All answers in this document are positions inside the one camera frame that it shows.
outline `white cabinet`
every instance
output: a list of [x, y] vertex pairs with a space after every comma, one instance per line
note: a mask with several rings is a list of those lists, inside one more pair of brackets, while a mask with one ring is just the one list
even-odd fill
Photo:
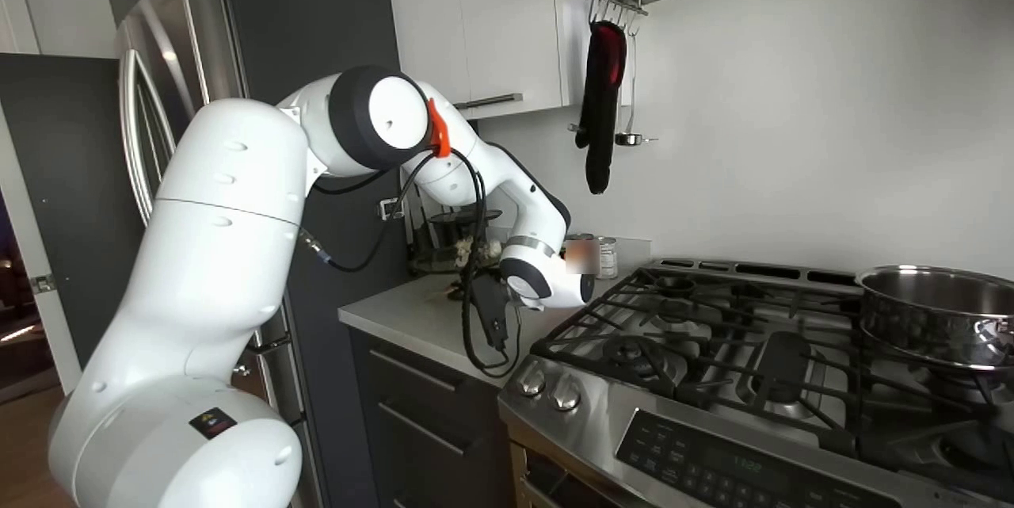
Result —
[[[581, 102], [589, 38], [585, 0], [391, 5], [403, 71], [432, 83], [451, 102], [473, 103], [462, 111], [466, 118]], [[520, 99], [511, 99], [517, 93]]]

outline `light fixture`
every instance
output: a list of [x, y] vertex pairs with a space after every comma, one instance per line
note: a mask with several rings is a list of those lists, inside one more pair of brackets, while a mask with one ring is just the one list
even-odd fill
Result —
[[21, 330], [19, 330], [17, 332], [11, 332], [7, 336], [3, 336], [3, 338], [0, 338], [0, 343], [10, 342], [11, 340], [14, 340], [15, 338], [18, 338], [18, 336], [24, 336], [25, 334], [28, 334], [29, 332], [31, 332], [33, 330], [35, 330], [35, 326], [33, 326], [32, 324], [29, 324], [28, 328], [22, 328]]

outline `stove knob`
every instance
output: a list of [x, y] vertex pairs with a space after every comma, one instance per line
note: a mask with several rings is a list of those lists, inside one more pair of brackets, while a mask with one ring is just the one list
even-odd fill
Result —
[[553, 407], [557, 408], [557, 411], [573, 411], [579, 403], [581, 403], [581, 392], [577, 382], [572, 375], [563, 375], [553, 390]]
[[518, 378], [517, 388], [525, 397], [534, 397], [546, 388], [546, 374], [538, 367], [538, 362], [532, 362]]

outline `orange clip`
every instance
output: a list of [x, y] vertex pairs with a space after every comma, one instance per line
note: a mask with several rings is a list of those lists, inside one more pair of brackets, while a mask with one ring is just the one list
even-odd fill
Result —
[[430, 121], [433, 122], [433, 139], [430, 140], [430, 143], [433, 143], [437, 147], [437, 157], [445, 158], [450, 154], [450, 137], [447, 136], [447, 123], [440, 117], [439, 112], [437, 112], [437, 103], [434, 102], [432, 97], [430, 97], [426, 106], [430, 111]]

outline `drawer handle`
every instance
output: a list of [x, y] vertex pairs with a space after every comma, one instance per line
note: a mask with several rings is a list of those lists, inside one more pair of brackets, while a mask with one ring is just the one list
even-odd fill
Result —
[[391, 417], [393, 417], [394, 419], [397, 419], [402, 423], [405, 423], [406, 425], [409, 425], [410, 428], [416, 429], [416, 431], [418, 431], [418, 432], [426, 435], [431, 440], [434, 440], [434, 442], [436, 442], [437, 444], [439, 444], [442, 447], [445, 447], [445, 449], [453, 452], [454, 454], [456, 454], [458, 456], [464, 456], [464, 449], [463, 448], [455, 445], [454, 443], [452, 443], [449, 440], [441, 437], [440, 435], [437, 435], [433, 431], [430, 431], [429, 429], [427, 429], [426, 427], [423, 427], [422, 425], [418, 424], [417, 422], [409, 419], [408, 417], [406, 417], [406, 415], [394, 411], [387, 404], [378, 403], [377, 407], [379, 407], [387, 415], [390, 415]]
[[557, 504], [549, 495], [535, 488], [535, 485], [531, 484], [528, 479], [521, 477], [520, 482], [521, 486], [524, 487], [524, 494], [532, 506], [536, 508], [561, 508], [561, 505]]
[[454, 103], [454, 107], [459, 111], [467, 111], [470, 107], [492, 106], [493, 103], [521, 102], [522, 99], [524, 99], [524, 95], [521, 92], [504, 93], [503, 96], [481, 97], [481, 99]]
[[433, 375], [430, 375], [428, 373], [419, 371], [417, 368], [414, 368], [414, 367], [410, 366], [409, 364], [404, 364], [404, 363], [395, 360], [394, 357], [390, 357], [390, 356], [388, 356], [386, 354], [381, 354], [380, 352], [377, 352], [377, 350], [370, 350], [370, 355], [373, 356], [373, 357], [376, 357], [376, 359], [378, 359], [378, 360], [387, 362], [388, 364], [391, 364], [392, 366], [394, 366], [396, 368], [401, 368], [401, 370], [403, 370], [403, 371], [411, 373], [412, 375], [416, 375], [416, 377], [419, 377], [420, 379], [425, 379], [425, 380], [431, 382], [432, 384], [436, 385], [437, 387], [440, 387], [441, 389], [443, 389], [445, 391], [450, 391], [452, 393], [454, 391], [457, 391], [457, 385], [454, 385], [454, 384], [451, 384], [451, 383], [447, 383], [443, 379], [438, 379], [436, 377], [433, 377]]

